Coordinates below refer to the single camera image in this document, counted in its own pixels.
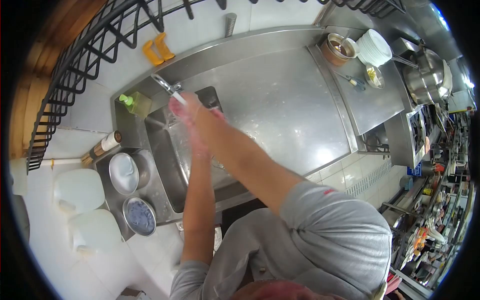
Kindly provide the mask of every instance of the gray shirt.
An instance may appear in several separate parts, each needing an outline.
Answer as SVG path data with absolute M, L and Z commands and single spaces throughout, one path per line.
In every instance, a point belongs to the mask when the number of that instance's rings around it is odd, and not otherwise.
M 208 266 L 181 264 L 172 300 L 228 300 L 247 265 L 253 279 L 286 279 L 319 294 L 371 299 L 386 281 L 392 233 L 369 203 L 303 181 L 288 193 L 280 217 L 268 208 L 235 221 Z

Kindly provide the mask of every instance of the scissors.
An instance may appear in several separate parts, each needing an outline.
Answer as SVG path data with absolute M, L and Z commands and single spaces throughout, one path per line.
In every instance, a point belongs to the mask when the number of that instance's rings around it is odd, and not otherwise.
M 356 78 L 356 77 L 352 77 L 352 76 L 349 76 L 349 75 L 342 75 L 340 73 L 338 73 L 337 71 L 335 70 L 332 70 L 333 72 L 337 73 L 338 75 L 340 75 L 341 77 L 347 79 L 352 85 L 353 85 L 353 88 L 359 92 L 361 91 L 364 91 L 365 90 L 365 82 L 362 80 L 362 79 L 359 79 L 359 78 Z

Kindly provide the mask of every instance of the drain grate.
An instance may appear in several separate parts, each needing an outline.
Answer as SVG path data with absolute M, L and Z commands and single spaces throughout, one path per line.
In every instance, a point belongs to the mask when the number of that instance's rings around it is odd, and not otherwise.
M 373 186 L 378 180 L 380 180 L 383 176 L 388 174 L 392 169 L 392 160 L 388 159 L 385 161 L 378 169 L 373 171 L 372 173 L 368 174 L 367 176 L 363 177 L 362 180 L 355 183 L 351 187 L 349 187 L 345 193 L 352 195 L 353 197 L 358 197 L 358 195 L 362 194 L 366 190 L 368 190 L 371 186 Z

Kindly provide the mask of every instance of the brown pot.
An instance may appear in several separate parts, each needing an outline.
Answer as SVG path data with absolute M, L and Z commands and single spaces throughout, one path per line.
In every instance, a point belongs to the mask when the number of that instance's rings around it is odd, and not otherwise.
M 355 56 L 355 50 L 353 49 L 353 46 L 348 42 L 348 40 L 345 41 L 345 43 L 342 45 L 341 52 L 335 49 L 334 46 L 338 46 L 342 39 L 342 36 L 335 33 L 330 33 L 323 42 L 323 44 L 320 46 L 320 51 L 325 56 L 326 60 L 336 66 L 343 65 L 350 58 L 353 58 Z

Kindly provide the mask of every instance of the shirt sleeve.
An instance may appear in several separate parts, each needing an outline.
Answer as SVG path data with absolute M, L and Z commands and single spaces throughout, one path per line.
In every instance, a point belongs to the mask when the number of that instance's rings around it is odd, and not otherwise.
M 186 261 L 175 274 L 170 300 L 201 300 L 209 266 L 200 261 Z

